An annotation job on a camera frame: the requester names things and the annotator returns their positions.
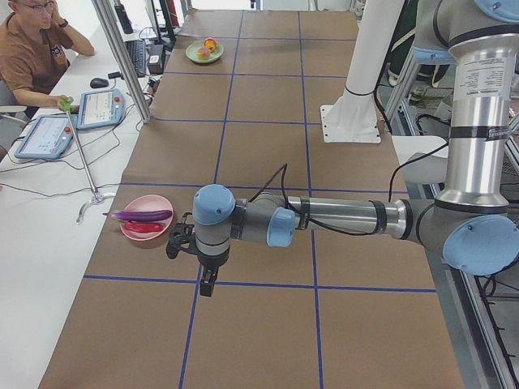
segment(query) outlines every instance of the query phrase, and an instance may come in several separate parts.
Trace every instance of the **black mouse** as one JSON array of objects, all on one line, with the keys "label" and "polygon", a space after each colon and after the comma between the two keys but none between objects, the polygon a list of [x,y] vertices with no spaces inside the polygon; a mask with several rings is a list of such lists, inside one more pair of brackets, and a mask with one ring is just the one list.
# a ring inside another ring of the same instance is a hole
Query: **black mouse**
[{"label": "black mouse", "polygon": [[107,79],[100,79],[96,77],[95,79],[90,80],[90,88],[104,88],[108,87],[108,80]]}]

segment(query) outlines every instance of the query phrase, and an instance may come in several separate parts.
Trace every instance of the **person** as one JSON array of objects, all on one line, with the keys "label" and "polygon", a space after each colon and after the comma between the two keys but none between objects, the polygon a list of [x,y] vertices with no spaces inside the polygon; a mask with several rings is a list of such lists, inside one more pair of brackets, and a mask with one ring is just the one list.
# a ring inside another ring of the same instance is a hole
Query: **person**
[{"label": "person", "polygon": [[12,13],[0,26],[0,80],[31,117],[40,107],[62,110],[50,93],[68,67],[65,49],[94,55],[90,41],[59,14],[56,0],[10,0]]}]

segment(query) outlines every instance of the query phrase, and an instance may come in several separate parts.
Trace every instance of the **eggplant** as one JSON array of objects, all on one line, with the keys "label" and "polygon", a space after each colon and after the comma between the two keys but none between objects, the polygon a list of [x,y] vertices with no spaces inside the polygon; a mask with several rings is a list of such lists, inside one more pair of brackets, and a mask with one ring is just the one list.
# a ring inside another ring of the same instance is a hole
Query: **eggplant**
[{"label": "eggplant", "polygon": [[117,221],[138,221],[140,223],[151,223],[170,218],[173,213],[169,209],[159,211],[113,211],[103,213]]}]

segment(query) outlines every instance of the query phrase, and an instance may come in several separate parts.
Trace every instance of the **blue joint cover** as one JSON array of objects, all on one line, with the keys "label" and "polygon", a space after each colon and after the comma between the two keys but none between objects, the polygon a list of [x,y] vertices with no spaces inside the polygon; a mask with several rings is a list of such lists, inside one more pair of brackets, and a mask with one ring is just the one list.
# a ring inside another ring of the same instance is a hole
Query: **blue joint cover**
[{"label": "blue joint cover", "polygon": [[413,46],[414,60],[423,65],[450,65],[456,63],[447,50],[423,49]]},{"label": "blue joint cover", "polygon": [[267,244],[270,247],[288,247],[295,231],[295,214],[290,209],[279,207],[268,223]]},{"label": "blue joint cover", "polygon": [[233,213],[235,204],[232,192],[226,187],[217,184],[204,186],[193,199],[193,219],[202,225],[221,223]]},{"label": "blue joint cover", "polygon": [[503,270],[519,253],[519,230],[507,217],[478,216],[455,229],[444,245],[450,266],[475,276]]},{"label": "blue joint cover", "polygon": [[485,14],[505,23],[519,23],[517,0],[474,0]]}]

